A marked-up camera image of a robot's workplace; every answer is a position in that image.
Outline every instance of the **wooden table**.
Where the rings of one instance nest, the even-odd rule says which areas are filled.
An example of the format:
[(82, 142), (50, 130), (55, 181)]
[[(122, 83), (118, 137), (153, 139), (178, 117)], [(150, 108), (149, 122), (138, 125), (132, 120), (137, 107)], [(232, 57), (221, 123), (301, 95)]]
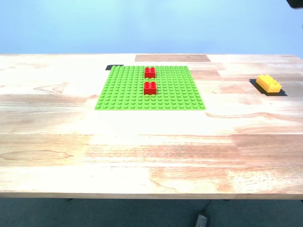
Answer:
[[(187, 65), (206, 111), (95, 111), (110, 64)], [(0, 196), (303, 199), (303, 60), (0, 55)]]

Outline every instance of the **lego baseplate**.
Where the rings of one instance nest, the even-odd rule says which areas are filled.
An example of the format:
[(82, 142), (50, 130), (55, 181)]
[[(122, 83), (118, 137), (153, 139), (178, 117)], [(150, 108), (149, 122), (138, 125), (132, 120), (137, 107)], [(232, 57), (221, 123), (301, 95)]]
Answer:
[[(153, 66), (113, 66), (95, 110), (205, 110), (187, 66), (154, 66), (156, 78), (144, 78)], [(156, 82), (157, 94), (144, 95), (144, 82)]]

